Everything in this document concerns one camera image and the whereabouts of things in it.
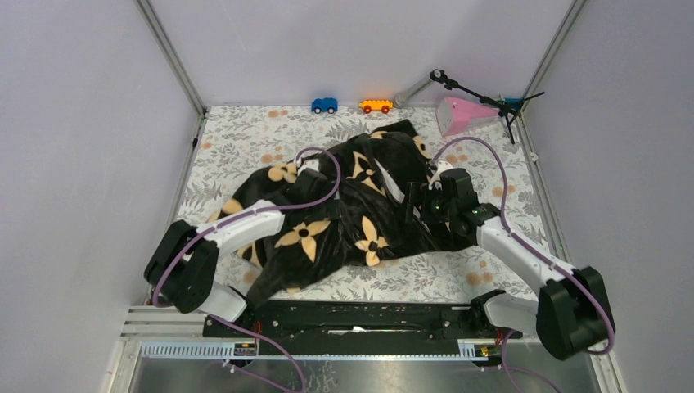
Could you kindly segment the black floral plush pillowcase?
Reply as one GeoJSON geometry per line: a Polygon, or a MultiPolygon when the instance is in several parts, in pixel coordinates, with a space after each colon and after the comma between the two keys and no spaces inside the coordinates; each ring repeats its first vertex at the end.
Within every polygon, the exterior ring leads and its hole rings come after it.
{"type": "Polygon", "coordinates": [[[375,267],[389,260],[436,251],[461,251],[472,240],[449,222],[407,221],[385,184],[400,190],[431,179],[430,153],[409,120],[381,126],[330,147],[319,170],[338,179],[336,199],[310,198],[305,210],[288,210],[279,233],[260,238],[238,255],[260,267],[247,292],[253,308],[284,290],[299,290],[348,266],[375,267]]]}

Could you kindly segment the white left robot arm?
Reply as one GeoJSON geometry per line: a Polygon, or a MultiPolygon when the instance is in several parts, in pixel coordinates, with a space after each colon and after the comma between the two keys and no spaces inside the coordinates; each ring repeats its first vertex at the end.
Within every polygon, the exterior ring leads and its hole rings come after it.
{"type": "Polygon", "coordinates": [[[270,193],[238,213],[200,225],[173,222],[144,270],[153,287],[152,304],[173,306],[182,314],[200,311],[222,319],[233,336],[246,335],[254,315],[245,295],[215,281],[218,262],[242,246],[278,234],[289,211],[330,200],[339,185],[339,179],[303,169],[286,190],[270,193]]]}

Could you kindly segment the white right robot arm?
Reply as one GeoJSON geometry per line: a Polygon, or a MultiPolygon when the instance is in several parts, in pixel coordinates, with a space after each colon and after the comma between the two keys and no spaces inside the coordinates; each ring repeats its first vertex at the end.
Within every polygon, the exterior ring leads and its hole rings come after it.
{"type": "Polygon", "coordinates": [[[443,163],[427,183],[409,183],[403,205],[408,220],[428,228],[448,227],[458,246],[478,246],[509,267],[536,300],[489,292],[472,301],[471,330],[490,337],[511,328],[537,337],[554,358],[566,360],[606,341],[613,344],[615,323],[601,274],[577,269],[511,229],[502,209],[480,202],[471,176],[443,163]]]}

